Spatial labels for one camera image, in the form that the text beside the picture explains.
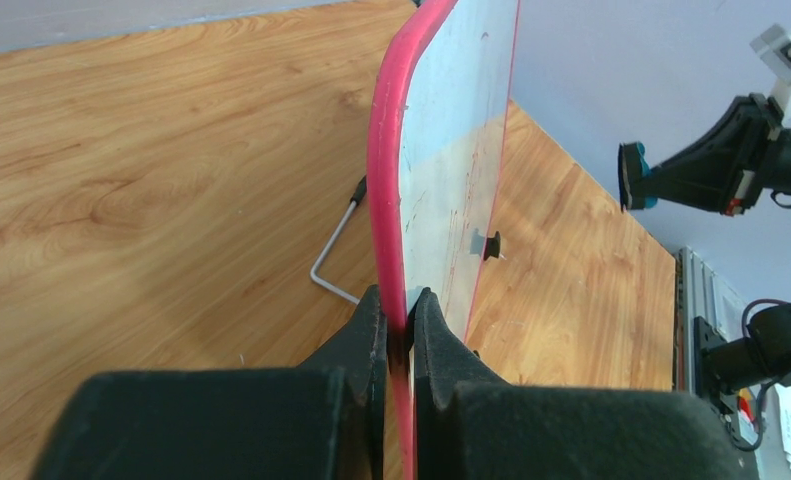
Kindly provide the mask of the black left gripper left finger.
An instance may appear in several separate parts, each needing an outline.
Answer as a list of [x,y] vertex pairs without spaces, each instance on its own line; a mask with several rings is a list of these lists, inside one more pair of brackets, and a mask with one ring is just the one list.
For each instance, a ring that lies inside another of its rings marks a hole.
[[386,321],[376,286],[295,367],[96,374],[52,428],[35,479],[379,479]]

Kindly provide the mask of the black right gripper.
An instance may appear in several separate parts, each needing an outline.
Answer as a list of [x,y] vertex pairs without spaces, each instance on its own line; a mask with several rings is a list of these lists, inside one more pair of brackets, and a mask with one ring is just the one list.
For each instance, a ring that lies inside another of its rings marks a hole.
[[726,216],[745,213],[757,202],[768,152],[782,129],[773,98],[735,98],[698,140],[643,178],[643,208],[666,200]]

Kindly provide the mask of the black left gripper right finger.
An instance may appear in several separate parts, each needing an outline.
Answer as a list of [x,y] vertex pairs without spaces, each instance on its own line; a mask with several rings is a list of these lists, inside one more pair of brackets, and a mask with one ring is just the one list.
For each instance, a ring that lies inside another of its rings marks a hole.
[[700,398],[514,385],[449,329],[424,289],[411,312],[420,479],[754,479]]

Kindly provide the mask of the blue black foam eraser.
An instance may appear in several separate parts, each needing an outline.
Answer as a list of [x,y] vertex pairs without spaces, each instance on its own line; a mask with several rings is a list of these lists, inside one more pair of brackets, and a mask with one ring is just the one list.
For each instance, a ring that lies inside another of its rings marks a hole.
[[623,211],[651,209],[657,204],[656,197],[634,192],[633,184],[650,173],[650,167],[645,161],[645,147],[641,142],[619,145],[617,171],[619,202]]

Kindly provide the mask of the pink framed whiteboard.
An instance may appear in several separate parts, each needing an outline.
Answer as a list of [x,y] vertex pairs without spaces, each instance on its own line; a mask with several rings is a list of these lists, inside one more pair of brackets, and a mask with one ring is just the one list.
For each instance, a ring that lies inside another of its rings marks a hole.
[[381,63],[367,141],[367,200],[403,475],[416,475],[409,316],[436,294],[464,338],[501,171],[520,5],[424,1]]

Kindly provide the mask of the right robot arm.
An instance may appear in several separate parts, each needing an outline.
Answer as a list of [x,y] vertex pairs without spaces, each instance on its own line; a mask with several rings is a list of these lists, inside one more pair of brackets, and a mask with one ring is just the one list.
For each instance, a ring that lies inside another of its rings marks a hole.
[[746,297],[791,299],[791,127],[740,95],[701,137],[649,167],[626,145],[624,209],[668,247],[695,245]]

